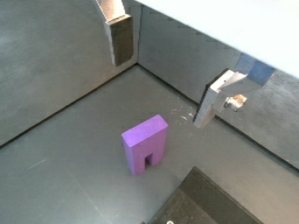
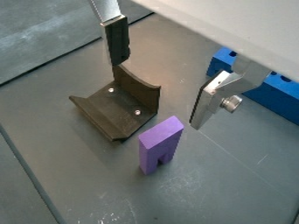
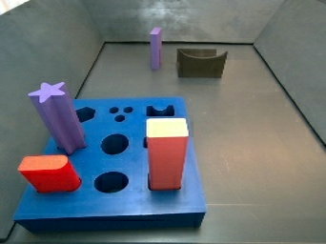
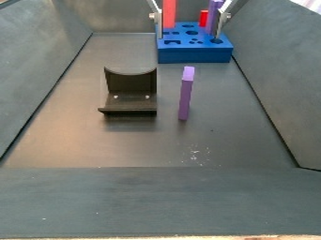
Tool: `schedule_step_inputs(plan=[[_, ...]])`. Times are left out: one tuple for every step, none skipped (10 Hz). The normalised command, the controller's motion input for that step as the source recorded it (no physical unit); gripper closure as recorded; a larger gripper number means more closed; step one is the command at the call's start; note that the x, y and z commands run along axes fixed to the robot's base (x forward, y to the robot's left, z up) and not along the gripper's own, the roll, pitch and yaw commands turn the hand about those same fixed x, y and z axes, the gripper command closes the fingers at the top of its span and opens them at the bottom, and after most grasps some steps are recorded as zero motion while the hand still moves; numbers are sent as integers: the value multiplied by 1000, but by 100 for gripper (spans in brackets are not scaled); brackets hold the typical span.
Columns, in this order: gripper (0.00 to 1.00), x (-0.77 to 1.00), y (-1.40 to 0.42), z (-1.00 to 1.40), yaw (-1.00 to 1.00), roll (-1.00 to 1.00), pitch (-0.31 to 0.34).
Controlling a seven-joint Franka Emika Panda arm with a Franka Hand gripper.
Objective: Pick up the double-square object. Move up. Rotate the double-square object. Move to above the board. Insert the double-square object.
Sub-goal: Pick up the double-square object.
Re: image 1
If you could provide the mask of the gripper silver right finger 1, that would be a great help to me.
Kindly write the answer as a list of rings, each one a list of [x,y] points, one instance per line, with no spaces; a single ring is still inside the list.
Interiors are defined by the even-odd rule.
[[[275,71],[268,64],[241,53],[236,66],[225,69],[205,86],[193,125],[203,129],[223,109],[237,112],[248,100],[247,93],[267,84]]]

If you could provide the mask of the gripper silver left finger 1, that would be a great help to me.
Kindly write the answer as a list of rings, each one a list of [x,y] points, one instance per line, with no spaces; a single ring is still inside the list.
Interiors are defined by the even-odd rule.
[[[133,57],[133,19],[121,0],[93,0],[104,21],[112,62],[116,67]]]

